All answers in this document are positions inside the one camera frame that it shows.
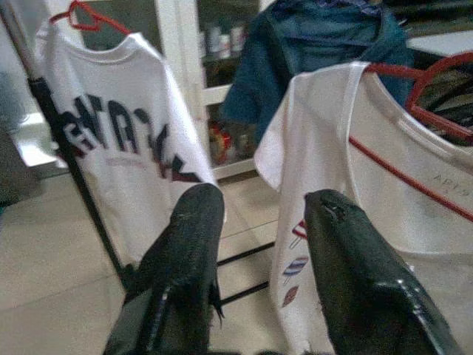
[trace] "cabinet door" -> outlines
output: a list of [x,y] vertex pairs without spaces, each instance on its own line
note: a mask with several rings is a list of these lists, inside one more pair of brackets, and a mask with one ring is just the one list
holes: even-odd
[[248,25],[271,1],[176,2],[187,73],[186,100],[215,165],[216,176],[223,178],[254,169],[253,127],[235,124],[216,127],[213,121],[218,118],[218,106],[225,99],[240,64]]

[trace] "blue denim jacket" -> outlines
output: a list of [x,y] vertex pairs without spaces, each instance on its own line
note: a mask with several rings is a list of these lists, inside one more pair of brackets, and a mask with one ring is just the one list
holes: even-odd
[[[293,76],[354,60],[412,65],[406,35],[388,9],[382,8],[380,16],[368,16],[356,6],[278,0],[250,25],[220,120],[256,124],[259,142]],[[412,83],[381,80],[403,104]]]

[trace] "red hanger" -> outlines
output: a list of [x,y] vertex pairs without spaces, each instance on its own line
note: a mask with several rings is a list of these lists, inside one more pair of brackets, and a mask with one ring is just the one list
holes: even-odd
[[366,71],[376,72],[381,75],[395,76],[398,78],[415,79],[414,87],[412,88],[406,100],[407,112],[417,118],[420,122],[432,124],[438,129],[444,130],[449,135],[464,139],[468,142],[473,142],[473,131],[466,127],[460,126],[459,124],[448,121],[433,112],[427,111],[417,104],[418,99],[425,87],[438,73],[443,72],[444,70],[447,70],[451,67],[456,67],[461,64],[472,62],[473,52],[467,52],[442,58],[426,70],[418,70],[390,64],[371,64],[368,66]]
[[[88,13],[90,17],[92,17],[94,24],[75,24],[72,21],[71,15],[74,13],[74,10],[77,7],[80,7],[82,10]],[[111,18],[101,15],[100,13],[96,13],[88,4],[84,2],[80,2],[79,0],[74,0],[73,2],[71,2],[71,5],[69,6],[68,11],[66,11],[65,13],[59,13],[57,15],[54,15],[52,18],[50,18],[50,23],[54,23],[57,20],[60,20],[61,18],[67,18],[71,27],[75,28],[76,30],[97,32],[101,30],[101,22],[105,22],[109,24],[110,26],[116,28],[120,32],[122,32],[124,35],[129,35],[131,33],[131,31],[127,29],[125,26],[123,26],[122,24],[119,24],[115,20],[112,20]]]

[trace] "t-shirt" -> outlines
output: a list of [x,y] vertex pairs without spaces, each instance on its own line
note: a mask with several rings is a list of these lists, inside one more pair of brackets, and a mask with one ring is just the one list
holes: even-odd
[[91,51],[50,24],[37,59],[112,239],[140,260],[179,196],[215,183],[168,64],[139,33]]
[[[364,209],[414,266],[454,336],[471,353],[473,155],[406,113],[376,74],[363,74],[367,65],[353,62],[297,75],[256,151],[260,175],[281,194],[271,298],[294,354],[333,351],[303,217],[305,194],[335,189]],[[349,137],[440,198],[388,172]]]

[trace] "tiled floor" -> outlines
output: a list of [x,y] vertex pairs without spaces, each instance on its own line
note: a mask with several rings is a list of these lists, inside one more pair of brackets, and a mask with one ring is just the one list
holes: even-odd
[[[221,184],[227,222],[219,259],[274,240],[278,196],[259,177]],[[123,291],[69,175],[8,208],[0,233],[0,354],[101,354]],[[222,297],[268,280],[270,251],[219,268]],[[224,307],[213,349],[286,351],[268,292]]]

